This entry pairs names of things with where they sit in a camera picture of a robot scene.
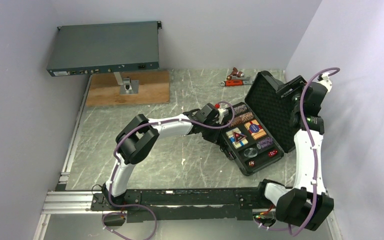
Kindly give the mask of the brown poker chip stack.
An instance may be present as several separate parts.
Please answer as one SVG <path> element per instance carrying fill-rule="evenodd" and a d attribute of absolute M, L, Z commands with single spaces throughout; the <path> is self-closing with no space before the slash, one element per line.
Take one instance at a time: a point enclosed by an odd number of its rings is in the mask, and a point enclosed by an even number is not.
<path fill-rule="evenodd" d="M 241 124 L 243 122 L 242 118 L 241 117 L 235 117 L 232 122 L 227 126 L 228 128 L 231 128 L 231 127 L 234 127 L 234 126 L 237 126 L 239 124 Z"/>

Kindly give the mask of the red black triangle button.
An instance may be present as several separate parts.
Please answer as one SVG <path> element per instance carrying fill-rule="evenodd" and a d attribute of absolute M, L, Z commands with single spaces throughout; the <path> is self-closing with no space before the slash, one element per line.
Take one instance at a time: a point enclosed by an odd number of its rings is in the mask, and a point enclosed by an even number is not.
<path fill-rule="evenodd" d="M 246 139 L 247 137 L 246 135 L 242 134 L 240 131 L 239 132 L 233 131 L 232 134 L 233 134 L 234 141 L 236 143 Z"/>

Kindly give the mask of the clear round dealer disc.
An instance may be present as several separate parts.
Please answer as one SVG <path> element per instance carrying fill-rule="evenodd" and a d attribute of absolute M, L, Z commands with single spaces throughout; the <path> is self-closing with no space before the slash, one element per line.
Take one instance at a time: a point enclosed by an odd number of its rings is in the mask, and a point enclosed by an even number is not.
<path fill-rule="evenodd" d="M 258 155 L 258 150 L 254 147 L 249 147 L 243 151 L 243 155 L 246 158 L 254 158 Z"/>

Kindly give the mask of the black poker set case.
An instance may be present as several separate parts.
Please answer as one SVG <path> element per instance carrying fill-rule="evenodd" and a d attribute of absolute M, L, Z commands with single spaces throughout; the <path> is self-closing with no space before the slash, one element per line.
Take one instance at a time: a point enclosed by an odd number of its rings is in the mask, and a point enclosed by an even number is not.
<path fill-rule="evenodd" d="M 228 115 L 232 124 L 221 130 L 220 150 L 245 176 L 295 150 L 297 129 L 290 124 L 293 106 L 276 93 L 282 84 L 269 71 L 258 72 L 244 101 Z"/>

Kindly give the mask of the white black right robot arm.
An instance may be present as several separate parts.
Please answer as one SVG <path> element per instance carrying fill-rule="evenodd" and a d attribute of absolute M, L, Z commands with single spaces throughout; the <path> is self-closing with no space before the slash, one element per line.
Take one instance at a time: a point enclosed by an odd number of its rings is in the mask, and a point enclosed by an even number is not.
<path fill-rule="evenodd" d="M 265 179 L 255 194 L 256 203 L 262 208 L 273 204 L 275 218 L 289 228 L 315 231 L 334 208 L 321 169 L 325 128 L 319 113 L 332 89 L 329 74 L 319 73 L 308 81 L 297 76 L 283 83 L 263 71 L 256 79 L 256 87 L 262 90 L 259 118 L 280 148 L 294 149 L 296 156 L 293 186 Z"/>

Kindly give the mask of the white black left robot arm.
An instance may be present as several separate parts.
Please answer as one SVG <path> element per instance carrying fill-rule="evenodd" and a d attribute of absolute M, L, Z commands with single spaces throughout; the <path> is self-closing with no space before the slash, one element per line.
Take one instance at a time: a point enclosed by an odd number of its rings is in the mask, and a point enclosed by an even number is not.
<path fill-rule="evenodd" d="M 231 110 L 212 104 L 167 118 L 147 118 L 143 114 L 135 116 L 115 139 L 115 164 L 102 186 L 104 204 L 111 210 L 123 205 L 135 166 L 149 155 L 157 140 L 201 134 L 207 141 L 214 142 L 220 130 L 226 128 L 234 116 Z"/>

